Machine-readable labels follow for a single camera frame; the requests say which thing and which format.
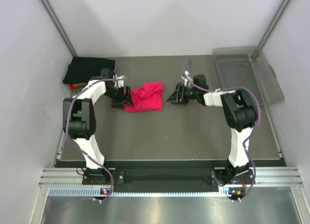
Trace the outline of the pink t shirt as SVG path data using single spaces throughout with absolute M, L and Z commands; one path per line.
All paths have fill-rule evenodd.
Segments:
M 161 111 L 163 108 L 164 85 L 161 82 L 145 83 L 142 87 L 131 90 L 134 106 L 125 105 L 129 113 Z

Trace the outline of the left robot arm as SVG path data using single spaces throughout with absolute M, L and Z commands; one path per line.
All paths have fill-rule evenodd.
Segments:
M 113 185 L 114 180 L 95 138 L 97 124 L 94 104 L 101 96 L 107 96 L 115 106 L 133 106 L 130 87 L 124 85 L 129 78 L 130 76 L 117 75 L 111 69 L 102 69 L 100 76 L 92 77 L 80 92 L 62 102 L 62 123 L 66 141 L 84 156 L 84 176 L 93 176 L 101 184 L 109 182 Z

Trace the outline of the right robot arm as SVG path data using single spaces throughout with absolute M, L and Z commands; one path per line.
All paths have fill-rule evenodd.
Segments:
M 211 171 L 214 184 L 224 186 L 238 183 L 249 172 L 249 137 L 258 119 L 258 110 L 251 95 L 244 89 L 210 91 L 204 75 L 182 76 L 184 83 L 178 83 L 167 99 L 175 105 L 186 105 L 196 100 L 203 106 L 223 108 L 227 125 L 231 129 L 231 150 L 227 165 L 222 171 Z

